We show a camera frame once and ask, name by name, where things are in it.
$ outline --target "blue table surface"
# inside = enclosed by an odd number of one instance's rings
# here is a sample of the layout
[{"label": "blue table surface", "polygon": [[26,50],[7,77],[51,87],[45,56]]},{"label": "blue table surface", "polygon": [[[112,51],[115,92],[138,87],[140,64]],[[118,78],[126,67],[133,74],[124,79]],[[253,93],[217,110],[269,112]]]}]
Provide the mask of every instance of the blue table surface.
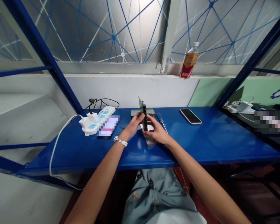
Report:
[{"label": "blue table surface", "polygon": [[[153,109],[156,113],[161,113],[169,135],[202,165],[280,159],[277,150],[216,108],[189,108],[201,119],[201,125],[189,124],[180,113],[181,108]],[[97,139],[96,134],[86,137],[78,123],[80,118],[76,117],[59,137],[52,163],[53,173],[82,172],[88,168],[96,168],[114,144],[113,138],[123,131],[120,127],[126,127],[130,122],[131,110],[116,109],[113,115],[120,115],[121,120],[110,139]],[[55,139],[19,173],[47,175]],[[177,161],[164,145],[148,147],[138,127],[123,151],[118,170],[177,165]]]}]

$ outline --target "wristwatch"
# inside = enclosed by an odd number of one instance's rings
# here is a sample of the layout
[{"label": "wristwatch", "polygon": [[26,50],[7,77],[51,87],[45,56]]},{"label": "wristwatch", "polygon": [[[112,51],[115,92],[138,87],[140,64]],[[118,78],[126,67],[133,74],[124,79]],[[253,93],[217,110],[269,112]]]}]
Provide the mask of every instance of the wristwatch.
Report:
[{"label": "wristwatch", "polygon": [[124,147],[126,147],[128,145],[128,143],[122,139],[119,139],[118,136],[115,136],[115,138],[113,139],[114,142],[119,141]]}]

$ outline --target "white cable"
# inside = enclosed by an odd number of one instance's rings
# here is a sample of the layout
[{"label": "white cable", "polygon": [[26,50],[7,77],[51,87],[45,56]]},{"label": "white cable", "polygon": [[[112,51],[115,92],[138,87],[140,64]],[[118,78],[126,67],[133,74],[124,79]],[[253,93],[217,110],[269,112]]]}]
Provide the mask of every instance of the white cable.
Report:
[{"label": "white cable", "polygon": [[[246,96],[253,96],[253,95],[248,94],[248,95],[245,95],[245,96],[241,97],[241,98],[239,99],[239,101],[238,101],[238,104],[237,104],[237,105],[239,105],[239,104],[241,103],[242,98],[244,98],[244,97],[246,97]],[[239,113],[239,115],[241,115],[243,118],[246,118],[244,115],[242,115],[242,114],[240,113],[240,111],[239,111],[239,107],[238,107],[238,106],[237,106],[237,112],[238,112],[238,113]]]},{"label": "white cable", "polygon": [[53,176],[53,174],[52,174],[52,160],[53,160],[53,156],[54,156],[54,152],[55,152],[55,149],[56,149],[56,145],[57,145],[57,141],[58,141],[58,139],[59,139],[59,136],[60,136],[61,132],[63,131],[63,129],[67,126],[67,124],[72,120],[72,118],[74,118],[74,117],[76,117],[76,116],[80,116],[80,117],[83,119],[83,116],[81,116],[81,115],[79,115],[79,114],[76,114],[76,115],[72,116],[72,117],[65,123],[65,125],[64,125],[63,128],[60,130],[60,132],[59,132],[59,134],[58,134],[58,136],[57,136],[57,138],[56,138],[55,145],[54,145],[54,148],[53,148],[53,151],[52,151],[52,155],[51,155],[51,159],[50,159],[49,172],[50,172],[50,176],[51,176],[51,177],[55,177],[55,178],[57,178],[57,179],[62,180],[62,181],[63,181],[64,183],[66,183],[68,186],[70,186],[70,187],[72,187],[72,188],[74,188],[74,189],[76,189],[76,190],[83,190],[84,188],[81,188],[81,189],[80,189],[80,188],[76,188],[75,186],[73,186],[73,185],[71,185],[70,183],[66,182],[62,177],[60,177],[60,176]]},{"label": "white cable", "polygon": [[243,98],[246,97],[246,96],[253,96],[253,99],[252,99],[249,103],[252,103],[252,102],[253,102],[253,100],[254,100],[254,95],[248,94],[248,95],[245,95],[245,96],[243,96],[242,98],[240,98],[239,104],[240,104],[240,102],[241,102],[241,99],[243,99]]}]

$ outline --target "person's left hand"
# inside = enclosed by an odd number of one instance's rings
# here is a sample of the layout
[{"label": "person's left hand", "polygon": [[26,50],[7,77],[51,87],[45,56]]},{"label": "person's left hand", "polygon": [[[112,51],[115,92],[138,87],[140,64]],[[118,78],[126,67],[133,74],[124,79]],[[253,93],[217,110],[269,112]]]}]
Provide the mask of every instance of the person's left hand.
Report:
[{"label": "person's left hand", "polygon": [[141,112],[136,113],[129,125],[123,130],[118,138],[127,142],[128,139],[136,132],[138,125],[143,121],[144,117],[145,115],[141,114]]}]

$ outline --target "green wall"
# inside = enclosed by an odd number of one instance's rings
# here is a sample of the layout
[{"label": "green wall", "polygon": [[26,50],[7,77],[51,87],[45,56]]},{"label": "green wall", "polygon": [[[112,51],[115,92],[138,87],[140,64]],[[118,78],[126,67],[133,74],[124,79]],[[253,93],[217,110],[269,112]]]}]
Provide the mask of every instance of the green wall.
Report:
[{"label": "green wall", "polygon": [[[201,78],[188,106],[213,106],[218,97],[234,78]],[[239,87],[244,86],[243,96],[252,94],[254,103],[263,105],[280,104],[280,97],[272,99],[280,90],[280,77],[249,77]]]}]

